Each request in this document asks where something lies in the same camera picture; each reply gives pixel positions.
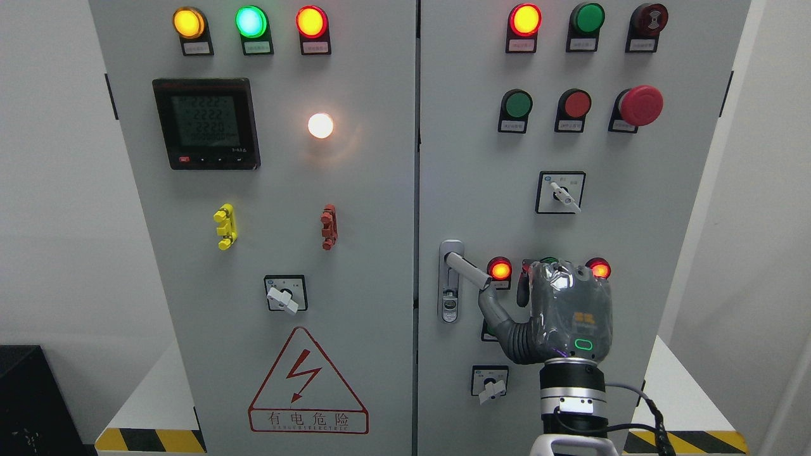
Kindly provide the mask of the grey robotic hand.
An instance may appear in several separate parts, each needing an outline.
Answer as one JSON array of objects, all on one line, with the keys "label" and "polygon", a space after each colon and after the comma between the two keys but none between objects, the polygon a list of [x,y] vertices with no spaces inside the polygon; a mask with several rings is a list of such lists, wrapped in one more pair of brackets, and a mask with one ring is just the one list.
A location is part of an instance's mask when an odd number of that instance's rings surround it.
[{"label": "grey robotic hand", "polygon": [[478,306],[504,354],[513,363],[575,357],[602,362],[612,342],[611,291],[606,279],[571,262],[533,262],[522,272],[516,299],[530,303],[530,318],[516,322],[495,289],[479,291]]}]

